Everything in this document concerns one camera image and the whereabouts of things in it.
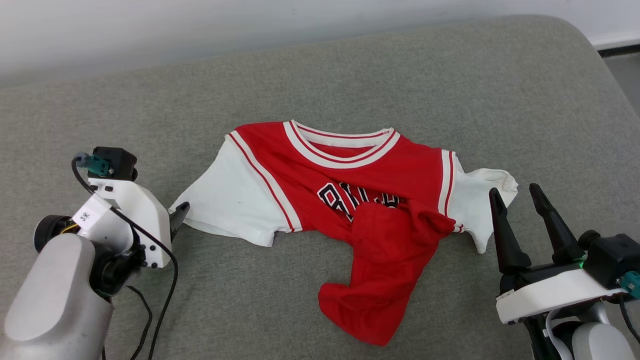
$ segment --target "red fabric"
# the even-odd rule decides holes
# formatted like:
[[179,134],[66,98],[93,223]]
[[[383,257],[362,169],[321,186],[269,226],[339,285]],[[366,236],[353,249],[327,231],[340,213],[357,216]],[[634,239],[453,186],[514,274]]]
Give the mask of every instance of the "red fabric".
[[[353,247],[351,282],[322,286],[318,295],[322,312],[355,338],[384,346],[398,328],[438,241],[455,230],[455,221],[438,212],[443,177],[449,180],[448,186],[452,176],[450,167],[444,172],[443,151],[400,136],[373,163],[328,168],[296,150],[285,126],[281,122],[250,124],[237,132],[277,180],[305,231],[317,229]],[[311,151],[342,158],[369,150],[313,145]],[[341,183],[348,184],[348,192]],[[336,189],[345,209],[331,208],[321,200],[319,192],[328,184]],[[385,197],[393,200],[394,196],[397,206],[383,205]],[[333,195],[328,194],[328,199],[331,202]]]

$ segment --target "gray table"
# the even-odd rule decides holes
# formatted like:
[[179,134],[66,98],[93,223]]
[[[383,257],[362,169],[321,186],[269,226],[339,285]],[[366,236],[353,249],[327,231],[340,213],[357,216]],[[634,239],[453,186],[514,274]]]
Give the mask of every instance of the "gray table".
[[[548,263],[552,249],[530,182],[576,234],[594,227],[640,239],[640,120],[575,28],[506,17],[0,92],[0,315],[36,257],[34,226],[87,198],[69,169],[73,154],[124,147],[139,159],[138,183],[169,206],[225,133],[289,119],[345,133],[393,126],[457,151],[467,170],[510,171],[521,191],[509,218],[534,263]],[[264,249],[185,228],[174,249],[180,279],[158,360],[530,358],[524,327],[500,324],[495,312],[493,241],[480,256],[466,234],[442,240],[385,348],[353,339],[317,306],[322,283],[348,282],[345,243],[296,233]],[[157,318],[172,271],[142,275],[136,285]],[[147,314],[129,291],[114,304],[108,359],[128,359]]]

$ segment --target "red stripe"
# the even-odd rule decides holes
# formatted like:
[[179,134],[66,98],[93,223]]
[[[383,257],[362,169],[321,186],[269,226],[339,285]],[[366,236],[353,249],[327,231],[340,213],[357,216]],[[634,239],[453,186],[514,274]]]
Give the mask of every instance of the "red stripe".
[[370,138],[377,138],[379,136],[384,135],[384,132],[381,132],[379,134],[375,134],[375,135],[338,135],[338,134],[325,134],[325,133],[321,133],[320,131],[314,130],[314,129],[310,129],[306,126],[302,126],[300,124],[296,124],[300,129],[308,132],[308,133],[312,133],[312,134],[316,134],[316,135],[321,135],[321,136],[326,136],[328,138],[341,138],[341,139],[370,139]]
[[309,150],[310,152],[313,152],[314,154],[320,156],[322,159],[328,160],[328,161],[332,161],[335,163],[344,163],[344,164],[348,164],[348,163],[356,163],[358,161],[364,160],[366,158],[371,157],[373,154],[377,153],[378,151],[380,151],[382,148],[384,148],[389,141],[391,140],[392,137],[394,137],[394,134],[396,133],[396,131],[394,130],[393,133],[391,133],[391,135],[389,136],[389,138],[387,139],[387,141],[385,141],[384,144],[382,144],[381,147],[378,147],[374,152],[368,154],[367,156],[364,156],[362,158],[357,158],[355,160],[335,160],[335,159],[331,159],[331,158],[327,158],[326,156],[318,153],[316,150],[314,150],[313,148],[309,147],[309,145],[307,145],[307,143],[302,139],[302,137],[300,136],[300,134],[298,134],[298,132],[296,131],[296,128],[293,127],[293,124],[291,124],[291,127],[293,128],[293,132],[296,134],[296,136],[298,137],[298,140],[300,140],[300,142],[302,143],[302,145],[304,145],[307,150]]
[[246,158],[246,160],[249,162],[249,164],[253,167],[253,169],[260,174],[260,176],[262,177],[262,180],[264,180],[264,183],[267,184],[267,187],[269,188],[269,191],[271,191],[271,195],[273,196],[273,198],[276,200],[276,202],[278,203],[278,206],[280,206],[280,210],[282,210],[282,213],[284,214],[284,217],[287,219],[287,223],[289,224],[289,228],[291,230],[293,230],[293,225],[291,225],[291,220],[289,220],[289,216],[287,215],[287,212],[284,211],[284,207],[282,206],[282,204],[280,203],[280,201],[278,200],[278,197],[276,197],[276,194],[273,192],[273,189],[271,188],[271,185],[269,185],[269,181],[267,181],[267,178],[264,177],[264,175],[262,175],[262,173],[258,170],[257,167],[255,167],[255,165],[251,162],[251,160],[249,159],[249,156],[247,156],[246,152],[244,151],[244,149],[240,146],[240,143],[238,143],[238,141],[236,140],[236,138],[234,138],[233,134],[229,134],[229,136],[231,136],[231,139],[236,143],[236,145],[238,146],[238,149],[240,149],[240,151],[242,151],[242,153],[244,154],[244,157]]
[[449,217],[447,214],[447,208],[449,207],[449,197],[451,196],[451,188],[453,187],[453,152],[449,151],[449,191],[447,192],[447,199],[444,202],[444,216]]

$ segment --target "jersey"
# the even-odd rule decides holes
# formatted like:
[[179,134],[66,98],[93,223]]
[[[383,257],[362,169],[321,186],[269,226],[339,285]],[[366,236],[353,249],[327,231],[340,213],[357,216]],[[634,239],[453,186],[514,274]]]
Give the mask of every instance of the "jersey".
[[175,201],[185,224],[270,247],[278,231],[318,230],[353,247],[351,282],[325,284],[321,311],[354,337],[386,345],[438,242],[467,232],[483,253],[493,231],[488,192],[517,194],[506,171],[465,173],[455,152],[392,128],[329,133],[288,122],[240,126]]

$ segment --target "yellow wire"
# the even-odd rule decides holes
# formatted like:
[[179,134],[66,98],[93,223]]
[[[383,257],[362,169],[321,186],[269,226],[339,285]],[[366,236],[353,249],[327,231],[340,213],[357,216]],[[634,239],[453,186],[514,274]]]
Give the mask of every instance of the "yellow wire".
[[78,224],[73,223],[73,224],[67,226],[66,228],[62,229],[62,231],[60,231],[60,234],[64,234],[69,230],[75,229],[76,227],[78,227]]

